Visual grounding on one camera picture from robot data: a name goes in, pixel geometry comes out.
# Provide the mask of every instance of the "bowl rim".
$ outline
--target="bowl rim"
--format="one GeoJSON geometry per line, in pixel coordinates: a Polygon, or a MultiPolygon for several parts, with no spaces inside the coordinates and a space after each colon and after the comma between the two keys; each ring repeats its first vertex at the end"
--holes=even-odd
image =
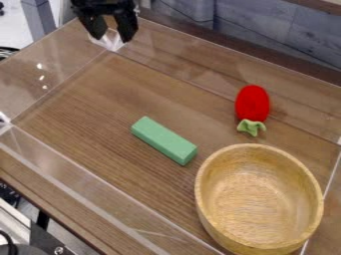
{"type": "Polygon", "coordinates": [[[240,144],[234,144],[234,145],[223,147],[222,149],[219,149],[217,152],[213,153],[213,155],[205,160],[203,164],[199,167],[198,173],[197,173],[195,184],[194,184],[194,196],[195,196],[197,208],[198,208],[202,216],[205,217],[205,220],[213,226],[214,230],[219,233],[219,235],[226,236],[236,243],[240,243],[241,245],[248,246],[249,248],[256,248],[256,249],[264,249],[264,250],[269,250],[269,249],[285,249],[288,247],[293,247],[296,245],[300,245],[304,241],[308,240],[308,238],[314,233],[314,231],[316,231],[316,229],[317,229],[317,227],[320,225],[320,222],[321,222],[321,219],[322,219],[322,215],[324,215],[324,195],[322,195],[321,187],[320,187],[318,181],[314,178],[313,173],[310,172],[310,170],[308,169],[305,164],[292,154],[289,154],[284,150],[281,150],[281,149],[278,149],[278,148],[276,148],[273,146],[258,144],[258,143],[240,143],[240,144]],[[206,172],[206,167],[210,164],[210,162],[213,161],[213,159],[217,158],[221,154],[223,154],[229,150],[233,150],[233,149],[237,149],[237,148],[242,148],[242,147],[260,147],[260,148],[265,148],[265,149],[269,149],[269,150],[277,152],[278,154],[281,154],[286,158],[289,158],[294,163],[297,163],[297,165],[302,169],[302,171],[306,174],[308,179],[309,179],[309,181],[310,181],[310,183],[313,185],[313,191],[314,191],[316,200],[317,200],[316,217],[313,218],[312,222],[309,223],[309,225],[308,225],[306,229],[304,230],[304,232],[301,233],[301,235],[296,239],[293,239],[293,240],[282,241],[282,242],[274,242],[274,243],[266,243],[266,244],[254,243],[254,242],[252,242],[249,240],[245,240],[245,239],[237,237],[230,232],[225,231],[225,233],[222,233],[221,229],[211,223],[210,217],[206,217],[206,213],[205,213],[205,210],[203,210],[202,196],[201,196],[201,183],[202,183],[203,173],[206,172]]]}

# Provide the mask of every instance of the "wooden bowl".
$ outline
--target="wooden bowl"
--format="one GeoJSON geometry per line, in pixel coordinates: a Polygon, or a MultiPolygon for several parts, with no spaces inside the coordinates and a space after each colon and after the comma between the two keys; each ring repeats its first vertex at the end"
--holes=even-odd
{"type": "Polygon", "coordinates": [[[324,213],[322,192],[305,165],[260,144],[221,149],[195,179],[202,225],[229,251],[281,255],[298,249],[324,213]]]}

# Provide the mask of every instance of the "toy strawberry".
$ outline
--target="toy strawberry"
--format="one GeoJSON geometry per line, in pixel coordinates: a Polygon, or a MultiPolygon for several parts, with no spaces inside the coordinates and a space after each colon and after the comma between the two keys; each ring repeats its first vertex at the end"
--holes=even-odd
{"type": "Polygon", "coordinates": [[[268,92],[257,85],[244,87],[234,106],[237,117],[241,120],[237,130],[257,136],[260,128],[266,130],[264,122],[270,112],[268,92]]]}

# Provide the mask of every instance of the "green block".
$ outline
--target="green block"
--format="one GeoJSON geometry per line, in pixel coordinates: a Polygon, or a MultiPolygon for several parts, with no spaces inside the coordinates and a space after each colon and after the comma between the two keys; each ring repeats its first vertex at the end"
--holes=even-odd
{"type": "Polygon", "coordinates": [[[133,134],[181,165],[197,155],[197,146],[149,117],[133,125],[133,134]]]}

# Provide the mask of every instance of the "wooden table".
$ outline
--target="wooden table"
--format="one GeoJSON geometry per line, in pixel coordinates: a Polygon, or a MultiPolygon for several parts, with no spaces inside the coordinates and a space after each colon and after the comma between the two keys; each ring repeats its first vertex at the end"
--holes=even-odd
{"type": "Polygon", "coordinates": [[[306,164],[328,191],[305,254],[338,254],[340,88],[151,21],[141,24],[118,53],[91,44],[74,21],[0,64],[0,111],[14,119],[1,129],[1,179],[104,254],[230,254],[197,218],[195,173],[223,146],[269,144],[306,164]],[[272,98],[258,138],[236,131],[233,101],[246,84],[272,98]],[[131,135],[142,116],[198,145],[186,167],[131,135]]]}

